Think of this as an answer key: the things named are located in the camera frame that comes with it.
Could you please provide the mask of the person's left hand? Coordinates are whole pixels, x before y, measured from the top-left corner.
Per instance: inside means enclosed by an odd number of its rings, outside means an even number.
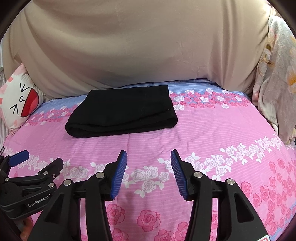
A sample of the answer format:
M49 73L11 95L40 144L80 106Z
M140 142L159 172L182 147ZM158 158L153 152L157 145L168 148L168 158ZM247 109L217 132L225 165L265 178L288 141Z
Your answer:
M23 220L15 221L15 224L18 227L18 229L21 231L20 239L22 241L27 241L34 226L32 217L29 216Z

